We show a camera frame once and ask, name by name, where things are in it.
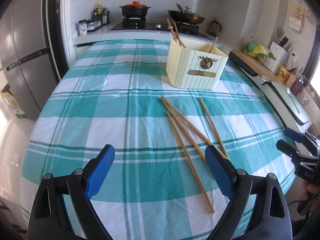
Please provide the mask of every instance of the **decorative metal emblem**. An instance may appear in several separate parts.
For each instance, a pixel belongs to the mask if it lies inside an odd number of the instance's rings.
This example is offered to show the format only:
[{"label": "decorative metal emblem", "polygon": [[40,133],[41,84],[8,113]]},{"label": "decorative metal emblem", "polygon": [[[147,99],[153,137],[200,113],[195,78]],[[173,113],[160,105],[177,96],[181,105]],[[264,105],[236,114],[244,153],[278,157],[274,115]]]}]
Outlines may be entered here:
[{"label": "decorative metal emblem", "polygon": [[212,58],[209,58],[209,57],[201,57],[201,56],[200,56],[200,59],[201,59],[200,66],[203,69],[211,68],[213,63],[218,61],[217,59],[212,59]]}]

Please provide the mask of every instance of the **table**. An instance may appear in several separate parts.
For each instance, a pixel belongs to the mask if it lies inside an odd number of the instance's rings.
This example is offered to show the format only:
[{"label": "table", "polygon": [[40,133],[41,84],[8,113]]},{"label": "table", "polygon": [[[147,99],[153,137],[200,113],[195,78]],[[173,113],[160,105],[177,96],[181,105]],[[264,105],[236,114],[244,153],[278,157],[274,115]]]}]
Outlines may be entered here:
[{"label": "table", "polygon": [[[216,147],[201,97],[236,168],[277,175],[284,192],[295,175],[290,159],[276,149],[284,125],[263,93],[228,62],[214,92],[177,89],[165,72],[169,42],[102,41],[68,71],[45,105],[32,133],[20,183],[26,221],[43,175],[67,175],[97,156],[105,144],[116,157],[100,192],[92,198],[114,239],[205,239],[228,200],[208,167],[184,138],[215,209],[208,212],[182,147],[172,134],[165,96]],[[206,144],[194,139],[204,151]],[[74,230],[82,235],[65,198]],[[250,199],[237,235],[245,230]]]}]

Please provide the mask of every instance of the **chopstick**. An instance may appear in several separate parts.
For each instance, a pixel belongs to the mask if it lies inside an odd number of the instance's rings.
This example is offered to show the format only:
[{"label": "chopstick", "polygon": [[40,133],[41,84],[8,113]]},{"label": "chopstick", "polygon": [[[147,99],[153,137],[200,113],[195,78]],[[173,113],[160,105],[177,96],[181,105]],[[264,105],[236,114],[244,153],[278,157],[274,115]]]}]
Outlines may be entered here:
[{"label": "chopstick", "polygon": [[216,39],[215,39],[214,43],[212,44],[212,46],[211,46],[211,48],[210,48],[210,50],[209,50],[209,53],[211,53],[211,52],[212,52],[212,50],[213,50],[214,46],[215,46],[215,45],[216,45],[216,43],[217,43],[217,40],[218,40],[218,36],[216,37]]},{"label": "chopstick", "polygon": [[184,151],[184,153],[185,153],[186,156],[187,156],[187,159],[188,159],[188,162],[189,162],[189,164],[190,164],[190,167],[191,167],[191,169],[192,169],[192,171],[193,171],[194,176],[196,177],[196,181],[198,182],[198,185],[199,185],[199,187],[200,187],[200,189],[201,189],[201,191],[202,191],[202,193],[203,193],[203,195],[204,195],[204,198],[205,198],[205,200],[206,200],[206,202],[207,202],[207,204],[208,204],[209,210],[210,210],[211,213],[214,213],[213,206],[212,206],[212,204],[211,204],[211,202],[210,202],[210,199],[209,199],[209,197],[208,197],[208,195],[207,195],[207,192],[205,191],[205,188],[204,188],[204,186],[203,186],[203,184],[202,184],[202,182],[201,182],[201,179],[200,179],[200,177],[199,177],[199,174],[198,174],[198,172],[196,171],[196,168],[195,168],[195,166],[194,166],[194,164],[193,164],[193,162],[192,162],[192,160],[191,160],[191,157],[190,157],[190,155],[189,155],[189,153],[188,153],[188,150],[187,150],[186,146],[184,145],[184,143],[183,143],[183,141],[182,141],[182,139],[181,139],[181,136],[180,136],[180,134],[179,134],[179,132],[178,132],[178,129],[177,129],[176,125],[174,124],[174,121],[173,121],[172,117],[170,116],[169,112],[167,112],[167,115],[168,115],[169,121],[170,121],[170,123],[171,123],[172,131],[173,131],[173,133],[176,135],[179,144],[181,144],[181,146],[182,146],[182,148],[183,148],[183,151]]},{"label": "chopstick", "polygon": [[218,141],[219,141],[219,143],[220,143],[220,146],[221,146],[221,149],[222,149],[223,154],[225,155],[225,157],[226,157],[227,159],[229,159],[227,150],[226,150],[226,148],[224,147],[223,141],[221,140],[221,137],[220,137],[220,135],[219,135],[219,133],[218,133],[218,130],[217,130],[216,126],[214,125],[214,122],[213,122],[213,120],[212,120],[212,118],[211,118],[211,116],[210,116],[210,114],[209,114],[209,112],[208,112],[208,110],[207,110],[207,107],[205,106],[205,104],[204,104],[204,102],[202,101],[201,98],[199,98],[199,101],[200,101],[200,104],[202,105],[202,108],[203,108],[205,114],[207,115],[207,118],[208,118],[208,120],[209,120],[209,124],[210,124],[210,126],[211,126],[211,129],[212,129],[213,133],[215,134],[216,138],[218,139]]},{"label": "chopstick", "polygon": [[177,122],[177,124],[180,126],[181,130],[183,131],[183,133],[187,136],[187,138],[189,139],[189,141],[191,142],[191,144],[196,148],[197,152],[199,153],[199,155],[203,158],[204,162],[205,162],[205,157],[204,157],[204,153],[203,151],[200,149],[199,145],[195,142],[195,140],[192,138],[192,136],[189,134],[189,132],[186,130],[186,128],[183,126],[183,124],[181,123],[181,121],[178,119],[178,117],[174,114],[174,112],[172,112],[172,110],[170,109],[169,106],[166,105],[166,103],[164,103],[164,106],[168,109],[168,111],[170,112],[170,114],[173,116],[173,118],[175,119],[175,121]]},{"label": "chopstick", "polygon": [[[170,112],[170,110],[172,109],[173,111],[175,111],[183,121],[185,121],[187,123],[187,125],[190,127],[191,130],[193,130],[202,140],[204,140],[208,145],[212,145],[212,142],[209,141],[209,139],[203,135],[202,132],[200,132],[187,118],[185,118],[177,108],[175,108],[165,97],[161,97],[161,101],[164,103],[164,106],[168,109],[168,111]],[[219,150],[217,149],[217,151],[220,153],[220,155],[224,158],[227,159],[227,157],[225,157],[225,155]]]},{"label": "chopstick", "polygon": [[178,41],[179,41],[180,46],[182,46],[182,47],[186,48],[186,46],[184,46],[183,42],[180,40],[180,37],[179,37],[179,33],[178,33],[178,28],[177,28],[176,22],[173,22],[173,26],[174,26],[174,29],[175,29],[175,31],[176,31],[177,38],[178,38]]},{"label": "chopstick", "polygon": [[175,34],[174,31],[172,30],[172,26],[171,26],[171,23],[170,23],[169,19],[167,19],[167,23],[168,23],[168,25],[169,25],[169,29],[170,29],[171,35],[173,36],[173,40],[174,40],[175,42],[177,42],[176,34]]}]

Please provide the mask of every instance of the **cutting board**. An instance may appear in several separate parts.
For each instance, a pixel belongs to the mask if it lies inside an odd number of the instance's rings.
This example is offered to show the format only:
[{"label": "cutting board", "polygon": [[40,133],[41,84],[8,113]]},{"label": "cutting board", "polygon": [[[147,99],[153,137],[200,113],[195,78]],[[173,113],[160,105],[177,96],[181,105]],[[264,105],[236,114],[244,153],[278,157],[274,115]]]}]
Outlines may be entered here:
[{"label": "cutting board", "polygon": [[282,84],[280,80],[277,79],[276,75],[272,74],[263,64],[258,60],[244,54],[243,52],[232,50],[232,52],[237,55],[243,62],[245,62],[250,68],[252,68],[260,77]]}]

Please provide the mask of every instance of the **screw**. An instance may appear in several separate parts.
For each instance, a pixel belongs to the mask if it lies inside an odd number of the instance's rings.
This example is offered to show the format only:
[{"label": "screw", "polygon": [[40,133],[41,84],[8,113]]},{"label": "screw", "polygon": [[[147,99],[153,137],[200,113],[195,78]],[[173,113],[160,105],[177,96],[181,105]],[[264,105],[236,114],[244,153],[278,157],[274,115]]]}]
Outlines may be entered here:
[{"label": "screw", "polygon": [[51,173],[46,173],[44,176],[43,176],[44,179],[50,179],[51,178]]},{"label": "screw", "polygon": [[244,175],[244,174],[245,174],[245,170],[239,169],[239,170],[237,170],[237,173],[238,173],[239,175]]},{"label": "screw", "polygon": [[76,175],[80,175],[80,174],[82,174],[82,172],[83,172],[83,169],[76,169],[75,170]]},{"label": "screw", "polygon": [[269,173],[269,178],[270,178],[270,179],[276,179],[276,175],[273,174],[273,173]]}]

